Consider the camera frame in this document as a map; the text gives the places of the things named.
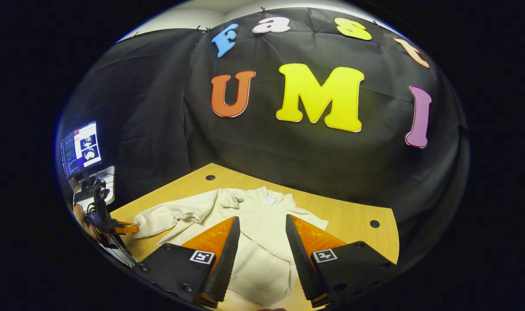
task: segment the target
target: white sweater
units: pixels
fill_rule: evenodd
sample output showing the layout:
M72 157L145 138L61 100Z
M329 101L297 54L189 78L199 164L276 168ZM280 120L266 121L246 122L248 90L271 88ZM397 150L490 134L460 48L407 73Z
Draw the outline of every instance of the white sweater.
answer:
M264 203L273 196L272 205ZM296 206L292 195L261 187L254 190L222 188L162 203L134 218L134 238L164 232L164 243L182 245L201 232L238 216L241 234L228 289L261 305L273 305L288 295L298 279L286 236L286 214L325 230L328 221Z

